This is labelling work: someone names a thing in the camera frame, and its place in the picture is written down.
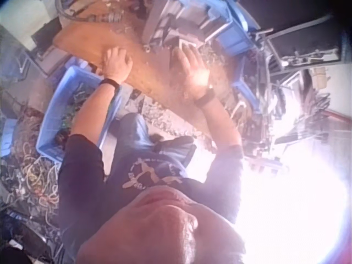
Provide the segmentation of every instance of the wristwatch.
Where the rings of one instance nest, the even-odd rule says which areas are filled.
[[[202,97],[200,97],[197,100],[194,100],[194,104],[201,108],[203,106],[205,106],[207,103],[209,103],[211,100],[213,100],[215,98],[215,93],[214,93],[214,89],[212,88],[208,88],[205,95],[203,95]]]
[[[110,85],[114,86],[115,92],[118,92],[121,87],[120,84],[118,84],[117,82],[115,82],[114,80],[109,79],[109,78],[102,80],[99,85],[102,85],[102,84],[110,84]]]

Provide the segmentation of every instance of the wooden workbench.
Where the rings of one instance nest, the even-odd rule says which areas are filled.
[[[194,106],[191,99],[185,98],[182,89],[175,89],[174,85],[170,85],[171,75],[175,75],[169,72],[169,60],[166,59],[169,51],[165,50],[164,56],[161,53],[146,53],[140,43],[145,22],[128,11],[128,2],[121,0],[117,4],[125,10],[121,22],[72,22],[55,37],[54,45],[98,67],[102,65],[102,54],[106,49],[114,46],[125,48],[134,62],[126,82],[208,134],[205,117],[201,111]],[[107,12],[105,3],[96,2],[80,16]],[[228,97],[230,87],[224,66],[218,63],[208,66],[216,95],[220,99]]]

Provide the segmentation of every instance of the graphic print on shirt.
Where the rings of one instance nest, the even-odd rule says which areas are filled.
[[[167,176],[158,175],[155,171],[156,167],[159,171],[164,172],[163,175]],[[180,175],[180,169],[174,164],[154,158],[139,158],[132,164],[128,177],[130,180],[122,185],[123,189],[134,187],[138,190],[145,190],[160,181],[166,184],[182,183],[183,178]]]

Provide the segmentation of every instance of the right hand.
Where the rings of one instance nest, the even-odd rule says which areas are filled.
[[[210,75],[201,54],[192,45],[177,47],[174,52],[186,73],[186,92],[195,100],[201,98],[207,92]]]
[[[126,81],[133,66],[130,56],[125,49],[114,47],[104,54],[103,74],[105,78],[112,79],[118,84]]]

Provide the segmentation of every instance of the wall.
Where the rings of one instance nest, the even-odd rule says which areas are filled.
[[[330,77],[327,87],[321,92],[331,93],[329,109],[344,116],[352,116],[352,64],[326,67]]]
[[[36,45],[31,36],[52,20],[54,0],[8,0],[0,9],[0,24],[3,25],[27,49]]]

